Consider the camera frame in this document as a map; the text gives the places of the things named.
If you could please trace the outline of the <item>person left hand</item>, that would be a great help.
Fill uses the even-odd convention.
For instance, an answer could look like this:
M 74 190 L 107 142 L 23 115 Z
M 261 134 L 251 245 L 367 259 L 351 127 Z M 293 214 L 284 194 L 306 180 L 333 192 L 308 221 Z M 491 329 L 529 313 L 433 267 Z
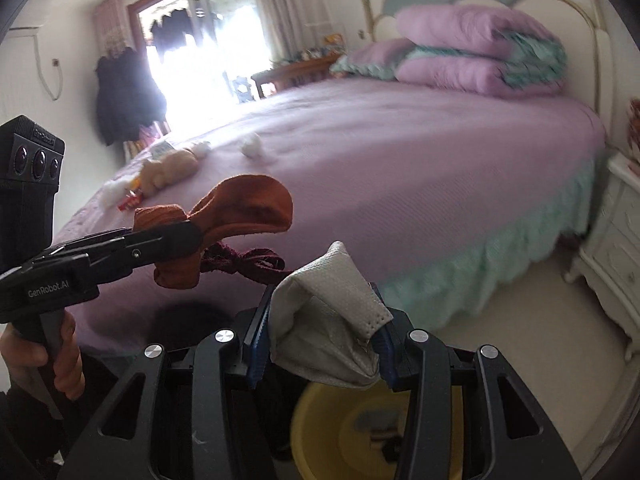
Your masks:
M 85 391 L 85 375 L 76 340 L 76 322 L 66 312 L 61 325 L 62 348 L 53 363 L 54 386 L 68 400 L 78 399 Z M 38 368 L 49 363 L 47 351 L 29 341 L 8 324 L 1 336 L 1 355 L 12 385 L 20 387 L 40 402 L 47 401 L 46 388 L 40 384 Z

